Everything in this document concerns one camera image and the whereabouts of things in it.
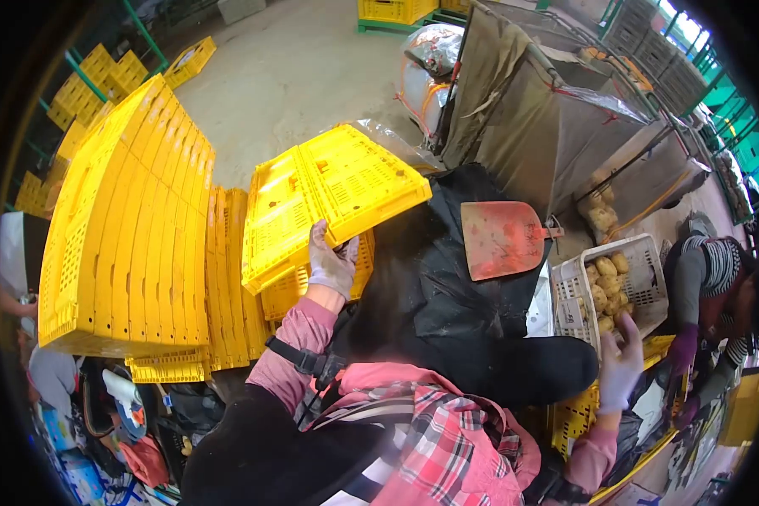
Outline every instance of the sack of potatoes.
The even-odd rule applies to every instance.
[[[635,304],[630,302],[624,291],[628,272],[630,263],[621,251],[593,258],[585,264],[599,332],[615,328],[614,319],[620,312],[627,311],[630,316],[635,312]]]

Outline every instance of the concrete floor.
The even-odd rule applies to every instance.
[[[253,167],[335,123],[371,117],[413,144],[394,100],[401,37],[357,35],[354,0],[280,0],[226,27],[217,51],[175,94],[216,149],[214,184],[248,189]]]

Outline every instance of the label on crate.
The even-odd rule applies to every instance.
[[[563,329],[584,329],[582,311],[576,299],[563,300],[559,303],[559,326]]]

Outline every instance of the stack of yellow crates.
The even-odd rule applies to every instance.
[[[309,231],[320,218],[328,220],[330,245],[360,236],[351,292],[359,298],[373,270],[372,227],[430,196],[426,179],[351,126],[256,167],[250,195],[212,187],[205,221],[208,346],[133,355],[126,360],[132,379],[203,381],[258,359],[306,292]]]
[[[240,283],[247,201],[243,189],[211,187],[205,234],[208,347],[130,357],[125,362],[134,382],[204,381],[212,371],[247,367],[264,353],[269,333],[261,301]]]
[[[203,265],[214,158],[159,75],[88,132],[45,246],[42,347],[125,357],[208,344]]]
[[[114,105],[134,92],[147,75],[146,67],[132,51],[127,51],[116,63],[101,44],[79,63],[79,69]],[[88,127],[101,109],[101,99],[74,72],[53,97],[47,115],[66,132],[74,118]]]
[[[50,191],[51,186],[47,182],[43,183],[39,177],[26,171],[22,177],[20,191],[14,200],[14,208],[29,215],[46,218],[45,203]]]

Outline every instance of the work glove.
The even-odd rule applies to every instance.
[[[312,265],[312,276],[308,283],[332,288],[349,300],[349,291],[354,284],[354,272],[357,269],[355,264],[360,237],[352,237],[342,245],[329,248],[324,238],[325,234],[325,219],[315,223],[309,232],[309,263]]]
[[[686,374],[694,360],[694,354],[697,353],[697,331],[696,324],[685,323],[669,345],[666,357],[672,364],[672,377]]]
[[[616,317],[616,325],[626,346],[619,355],[613,334],[604,332],[601,335],[598,414],[628,409],[628,399],[643,371],[643,344],[635,322],[623,311]]]

